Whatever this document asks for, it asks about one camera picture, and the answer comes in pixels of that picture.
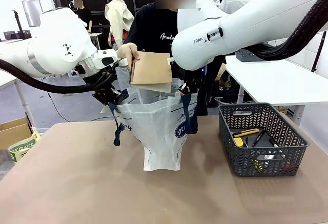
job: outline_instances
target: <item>franka robot arm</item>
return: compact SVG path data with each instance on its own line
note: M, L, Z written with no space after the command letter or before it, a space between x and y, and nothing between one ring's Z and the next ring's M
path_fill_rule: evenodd
M252 0L228 15L211 0L197 0L197 9L178 12L179 33L174 38L170 60L183 69L197 70L215 56L290 37L316 1ZM314 34L327 30L326 22L327 19Z
M40 20L38 37L0 45L0 59L5 62L3 66L9 63L14 66L12 69L16 67L30 77L65 74L75 69L90 86L79 88L76 92L95 91L94 96L104 105L118 103L120 92L114 91L111 85L115 80L113 68L127 66L125 59L118 61L114 50L97 51L79 18L69 8L45 12ZM75 89L55 89L58 93L69 90Z

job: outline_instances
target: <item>black bin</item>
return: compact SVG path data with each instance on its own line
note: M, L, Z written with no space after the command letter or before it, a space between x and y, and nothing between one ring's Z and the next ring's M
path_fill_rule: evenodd
M219 106L220 136L237 176L293 176L301 164L307 141L270 104ZM236 146L232 130L264 129L278 147Z

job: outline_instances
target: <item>bag handle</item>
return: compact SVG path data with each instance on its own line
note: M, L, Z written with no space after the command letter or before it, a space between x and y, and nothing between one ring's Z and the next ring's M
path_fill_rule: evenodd
M181 101L183 103L183 111L186 117L186 134L196 134L198 131L198 120L197 120L197 112L195 110L193 117L189 117L189 104L191 101L191 94L181 96Z
M115 131L115 138L114 138L114 146L120 146L120 140L119 140L119 135L121 134L121 132L124 130L124 126L121 123L120 125L118 125L116 116L114 115L114 110L116 109L116 105L114 104L109 104L109 109L111 110L113 117L115 119L115 123L116 123L116 131Z

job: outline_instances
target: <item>floor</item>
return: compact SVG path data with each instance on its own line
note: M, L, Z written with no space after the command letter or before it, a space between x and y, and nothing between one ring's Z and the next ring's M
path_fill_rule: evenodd
M44 82L58 86L85 84L80 77L68 77L67 75L59 78L48 77L44 79ZM35 119L36 127L40 132L45 132L56 123L66 122L56 112L54 104L59 113L68 121L91 121L100 117L110 116L110 114L100 114L104 106L92 96L91 92L81 94L51 93L53 104L47 92L30 87L25 83L21 83L21 87ZM24 109L15 86L12 85L0 90L0 124L24 116Z

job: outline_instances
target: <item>white plastic bag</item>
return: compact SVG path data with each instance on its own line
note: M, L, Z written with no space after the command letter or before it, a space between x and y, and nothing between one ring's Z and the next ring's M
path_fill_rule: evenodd
M124 104L114 110L117 120L142 143L145 171L180 170L182 146L190 129L184 107L189 118L197 104L197 94L192 94L185 96L190 102L183 106L178 92L180 84L180 80L174 79L171 93L131 88Z

